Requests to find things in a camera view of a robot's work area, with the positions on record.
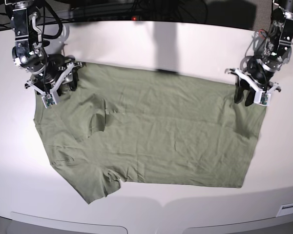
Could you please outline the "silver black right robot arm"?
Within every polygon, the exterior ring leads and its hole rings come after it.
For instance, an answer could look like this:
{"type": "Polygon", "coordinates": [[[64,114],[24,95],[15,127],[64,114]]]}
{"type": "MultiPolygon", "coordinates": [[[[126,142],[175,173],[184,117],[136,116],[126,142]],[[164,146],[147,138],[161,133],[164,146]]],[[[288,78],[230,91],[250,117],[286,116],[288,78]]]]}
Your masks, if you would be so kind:
{"type": "Polygon", "coordinates": [[[46,52],[49,41],[58,39],[63,32],[61,19],[44,0],[6,0],[4,4],[15,34],[13,62],[32,74],[25,87],[33,88],[41,96],[45,108],[58,104],[63,85],[68,85],[71,91],[77,89],[77,70],[84,65],[74,58],[46,52]],[[38,21],[42,18],[41,8],[54,17],[59,27],[56,34],[47,35],[38,27],[38,21]]]}

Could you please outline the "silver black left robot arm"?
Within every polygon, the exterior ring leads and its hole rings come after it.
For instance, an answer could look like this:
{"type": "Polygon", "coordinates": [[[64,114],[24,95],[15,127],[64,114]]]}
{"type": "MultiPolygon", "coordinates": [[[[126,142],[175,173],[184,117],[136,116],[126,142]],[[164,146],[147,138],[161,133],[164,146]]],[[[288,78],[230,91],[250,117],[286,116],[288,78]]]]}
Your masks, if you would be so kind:
{"type": "Polygon", "coordinates": [[[246,56],[240,68],[227,69],[236,75],[234,102],[244,101],[245,106],[258,104],[268,106],[274,91],[281,92],[271,78],[288,63],[292,54],[293,0],[274,0],[271,24],[261,33],[263,40],[255,44],[253,56],[246,56]]]}

